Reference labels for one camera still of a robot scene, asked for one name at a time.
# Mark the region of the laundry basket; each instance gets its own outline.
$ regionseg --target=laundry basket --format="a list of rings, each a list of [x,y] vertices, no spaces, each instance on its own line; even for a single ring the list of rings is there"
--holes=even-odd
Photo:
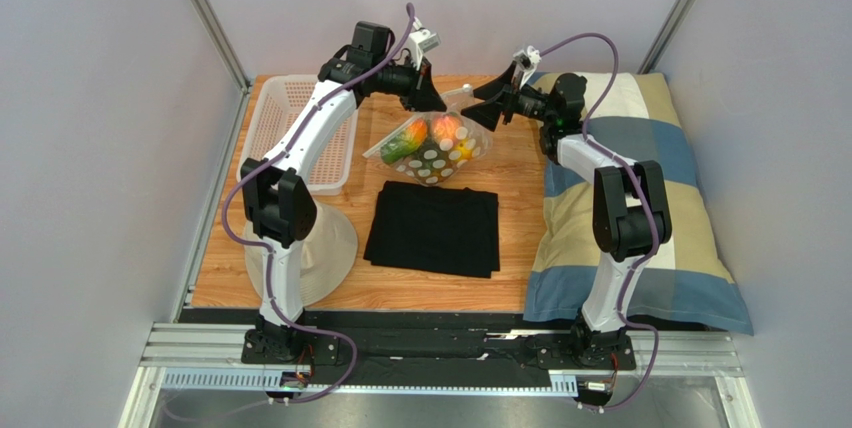
[[[251,117],[240,166],[246,158],[260,160],[287,133],[299,113],[308,104],[316,85],[316,75],[275,76],[266,80]],[[349,178],[358,110],[331,138],[307,180],[314,195],[336,195]]]

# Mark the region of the gray floor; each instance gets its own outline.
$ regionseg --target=gray floor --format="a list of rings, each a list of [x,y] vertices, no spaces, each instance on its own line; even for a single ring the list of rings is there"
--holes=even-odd
[[[635,378],[622,376],[614,399],[629,394]],[[262,400],[253,392],[164,391],[161,403],[184,417],[204,418]],[[172,420],[158,409],[153,427],[198,426]],[[712,377],[652,378],[626,409],[597,415],[571,399],[507,396],[419,396],[332,394],[305,405],[260,406],[227,418],[204,420],[209,427],[727,427]]]

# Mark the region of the beige hat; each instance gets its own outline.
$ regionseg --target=beige hat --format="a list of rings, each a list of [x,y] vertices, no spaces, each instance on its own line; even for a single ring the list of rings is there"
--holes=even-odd
[[[343,282],[355,264],[358,252],[358,236],[349,218],[333,206],[318,202],[316,205],[317,221],[302,248],[301,292],[305,306],[325,298]],[[243,238],[258,240],[251,231],[251,222],[243,228]],[[245,248],[246,271],[254,291],[262,297],[265,249],[259,246]]]

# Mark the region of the striped cushion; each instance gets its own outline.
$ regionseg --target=striped cushion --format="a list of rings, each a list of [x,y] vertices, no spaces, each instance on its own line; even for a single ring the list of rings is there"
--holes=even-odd
[[[586,106],[609,74],[588,79]],[[535,83],[550,91],[558,74]],[[639,279],[628,314],[752,333],[739,289],[716,254],[710,220],[698,191],[692,150],[661,74],[619,74],[589,125],[594,137],[635,160],[655,160],[665,176],[673,236]],[[573,319],[589,295],[600,251],[592,233],[592,187],[573,171],[548,162],[541,240],[527,287],[524,318]]]

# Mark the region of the metal corner post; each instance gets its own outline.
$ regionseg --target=metal corner post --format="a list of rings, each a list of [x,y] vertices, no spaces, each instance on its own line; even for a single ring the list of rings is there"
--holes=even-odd
[[[648,54],[645,55],[645,59],[639,67],[639,74],[648,73],[656,68],[657,63],[659,63],[660,58],[662,58],[663,53],[666,50],[666,47],[674,37],[675,32],[680,27],[680,24],[686,18],[686,15],[689,13],[689,9],[692,8],[693,3],[695,3],[695,0],[675,1],[668,17],[666,17],[666,21],[663,23],[662,28],[660,28],[660,32],[657,33],[657,37],[651,44],[651,49],[648,50]]]
[[[204,23],[204,27],[207,29],[207,33],[210,34],[210,38],[213,40],[213,44],[216,45],[216,49],[219,51],[219,55],[222,57],[222,61],[225,63],[225,66],[231,73],[231,77],[234,79],[234,83],[237,84],[237,86],[240,88],[240,90],[242,90],[244,94],[248,93],[251,82],[248,79],[245,70],[243,70],[243,67],[240,64],[240,60],[237,58],[237,55],[234,52],[234,48],[228,41],[228,37],[225,36],[225,31],[222,29],[222,25],[219,23],[219,19],[216,18],[216,13],[213,11],[213,7],[210,5],[210,1],[191,1],[193,6],[195,6],[196,11],[198,12],[198,16],[201,17],[201,22]]]

